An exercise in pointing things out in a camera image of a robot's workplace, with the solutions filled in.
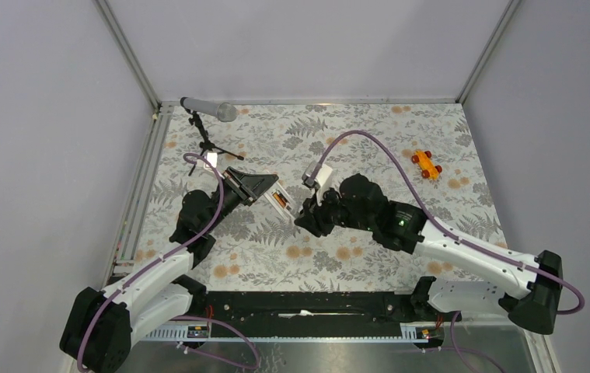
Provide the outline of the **white remote control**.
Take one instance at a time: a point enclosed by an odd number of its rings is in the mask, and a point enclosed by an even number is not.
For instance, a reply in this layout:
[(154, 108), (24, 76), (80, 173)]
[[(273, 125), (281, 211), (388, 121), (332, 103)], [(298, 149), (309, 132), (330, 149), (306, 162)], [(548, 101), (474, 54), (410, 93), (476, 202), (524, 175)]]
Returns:
[(283, 219), (294, 218), (295, 212), (292, 208), (293, 200), (279, 182), (276, 182), (268, 191), (266, 191), (264, 197), (267, 198), (267, 201)]

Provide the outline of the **orange battery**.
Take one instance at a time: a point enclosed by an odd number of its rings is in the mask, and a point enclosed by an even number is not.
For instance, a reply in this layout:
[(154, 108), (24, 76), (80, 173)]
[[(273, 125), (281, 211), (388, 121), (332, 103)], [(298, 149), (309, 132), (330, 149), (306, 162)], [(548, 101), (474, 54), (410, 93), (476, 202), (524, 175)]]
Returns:
[(277, 191), (277, 192), (273, 192), (272, 196), (282, 208), (284, 208), (284, 209), (289, 208), (288, 199), (285, 197), (284, 194)]

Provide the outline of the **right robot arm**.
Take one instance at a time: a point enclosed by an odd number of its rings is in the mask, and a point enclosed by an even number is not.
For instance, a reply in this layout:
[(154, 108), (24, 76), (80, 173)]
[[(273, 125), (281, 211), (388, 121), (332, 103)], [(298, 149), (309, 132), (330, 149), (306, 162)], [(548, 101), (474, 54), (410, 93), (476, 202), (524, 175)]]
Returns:
[(410, 300), (418, 318), (471, 310), (504, 315), (533, 333), (550, 335), (555, 329), (562, 290), (559, 255), (519, 253), (470, 237), (419, 207), (388, 199), (361, 174), (338, 189), (316, 191), (303, 202), (295, 225), (316, 237), (336, 227), (370, 232), (386, 249), (445, 261), (482, 278), (472, 291), (457, 290), (448, 281), (420, 280), (417, 287), (425, 291)]

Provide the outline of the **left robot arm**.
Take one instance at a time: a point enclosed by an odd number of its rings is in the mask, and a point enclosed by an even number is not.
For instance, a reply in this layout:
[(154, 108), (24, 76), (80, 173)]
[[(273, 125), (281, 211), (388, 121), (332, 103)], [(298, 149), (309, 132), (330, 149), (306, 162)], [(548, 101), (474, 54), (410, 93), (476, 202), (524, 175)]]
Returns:
[(134, 345), (183, 315), (197, 319), (205, 297), (177, 279), (200, 264), (215, 244), (212, 230), (239, 205), (250, 206), (277, 181), (275, 174), (249, 174), (228, 167), (214, 172), (216, 190), (184, 194), (176, 229), (156, 256), (101, 290), (78, 293), (59, 342), (84, 372), (115, 372)]

